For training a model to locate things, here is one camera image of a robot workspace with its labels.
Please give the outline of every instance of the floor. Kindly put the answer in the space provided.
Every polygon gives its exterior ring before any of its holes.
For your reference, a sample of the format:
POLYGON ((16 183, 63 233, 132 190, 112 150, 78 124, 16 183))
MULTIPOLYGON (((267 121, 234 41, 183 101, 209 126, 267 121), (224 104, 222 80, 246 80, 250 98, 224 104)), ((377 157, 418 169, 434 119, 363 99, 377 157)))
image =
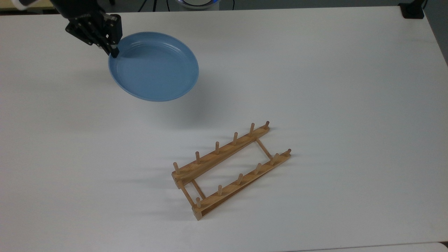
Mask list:
MULTIPOLYGON (((111 6, 108 0, 98 0, 107 12, 137 12, 145 0, 116 0, 111 6)), ((142 12, 179 11, 177 0, 146 0, 142 12)), ((290 8, 327 8, 358 6, 397 6, 400 2, 412 0, 235 0, 235 10, 246 9, 290 9, 290 8)), ((221 0, 221 10, 231 10, 233 0, 221 0)), ((440 50, 448 64, 448 0, 428 0, 425 14, 429 20, 440 50)))

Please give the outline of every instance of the black cable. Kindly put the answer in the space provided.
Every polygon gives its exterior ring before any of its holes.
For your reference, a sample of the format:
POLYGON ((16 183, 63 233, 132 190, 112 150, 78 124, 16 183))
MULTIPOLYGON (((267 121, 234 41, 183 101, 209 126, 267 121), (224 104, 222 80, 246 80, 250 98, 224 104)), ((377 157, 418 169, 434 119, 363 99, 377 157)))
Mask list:
POLYGON ((152 12, 155 12, 156 5, 157 5, 157 0, 154 0, 154 4, 152 5, 152 12))
POLYGON ((140 11, 142 10, 142 8, 143 8, 143 6, 145 5, 145 3, 146 3, 146 0, 143 1, 143 4, 140 6, 140 9, 138 9, 137 12, 140 12, 140 11))

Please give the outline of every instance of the plate rim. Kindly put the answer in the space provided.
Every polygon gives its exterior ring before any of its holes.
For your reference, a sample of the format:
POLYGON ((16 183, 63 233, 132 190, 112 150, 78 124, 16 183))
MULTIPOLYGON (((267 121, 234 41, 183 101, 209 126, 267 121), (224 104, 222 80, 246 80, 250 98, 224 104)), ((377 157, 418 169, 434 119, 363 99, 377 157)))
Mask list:
POLYGON ((109 73, 112 76, 112 78, 115 81, 115 83, 118 86, 120 86, 124 91, 126 91, 128 94, 130 94, 130 95, 132 95, 134 97, 137 97, 139 99, 142 99, 142 100, 147 100, 147 101, 155 101, 155 102, 171 101, 171 100, 175 100, 175 99, 177 99, 179 97, 182 97, 183 95, 188 93, 196 85, 196 82, 198 81, 198 78, 199 78, 199 64, 198 64, 198 60, 197 60, 195 54, 193 53, 193 51, 184 42, 180 41, 179 39, 177 39, 177 38, 175 38, 175 37, 173 37, 171 35, 168 35, 168 34, 165 34, 165 33, 161 33, 161 32, 156 32, 156 31, 141 31, 141 32, 130 34, 130 35, 124 37, 123 39, 130 38, 130 37, 137 36, 137 35, 141 35, 141 34, 158 34, 158 35, 166 36, 166 37, 174 39, 175 41, 177 41, 177 42, 181 43, 182 45, 184 45, 191 52, 191 55, 193 56, 193 59, 194 59, 194 62, 195 62, 194 68, 196 70, 195 71, 196 72, 196 76, 194 77, 193 85, 191 85, 184 92, 181 92, 179 95, 173 96, 173 97, 171 97, 168 100, 166 100, 166 99, 157 99, 156 100, 156 99, 150 99, 150 98, 146 98, 146 97, 143 97, 143 96, 139 96, 139 95, 134 94, 131 91, 127 90, 119 81, 117 81, 117 79, 115 78, 115 75, 113 74, 112 69, 111 69, 111 62, 114 60, 114 58, 109 54, 109 59, 108 59, 109 73))

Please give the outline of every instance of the blue plate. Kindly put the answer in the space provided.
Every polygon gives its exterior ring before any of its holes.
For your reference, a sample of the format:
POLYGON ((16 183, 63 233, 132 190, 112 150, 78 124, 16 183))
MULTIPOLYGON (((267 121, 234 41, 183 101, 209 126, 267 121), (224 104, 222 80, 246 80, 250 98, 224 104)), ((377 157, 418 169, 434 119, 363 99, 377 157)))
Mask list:
POLYGON ((179 98, 193 88, 199 66, 181 41, 158 32, 140 32, 123 38, 117 58, 109 56, 115 82, 133 96, 150 101, 179 98))

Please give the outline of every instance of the table surface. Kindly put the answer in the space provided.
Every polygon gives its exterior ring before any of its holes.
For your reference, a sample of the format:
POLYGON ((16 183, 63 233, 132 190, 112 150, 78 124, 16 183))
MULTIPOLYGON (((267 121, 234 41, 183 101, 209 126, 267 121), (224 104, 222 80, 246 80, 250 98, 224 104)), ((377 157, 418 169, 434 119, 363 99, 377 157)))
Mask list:
POLYGON ((392 246, 373 246, 361 248, 335 248, 313 250, 314 252, 448 252, 441 243, 418 243, 392 246))
MULTIPOLYGON (((183 41, 185 96, 139 100, 59 15, 0 17, 2 251, 245 251, 448 240, 448 68, 398 7, 124 13, 183 41), (292 158, 196 221, 172 163, 252 122, 292 158)), ((266 162, 252 144, 206 195, 266 162)))

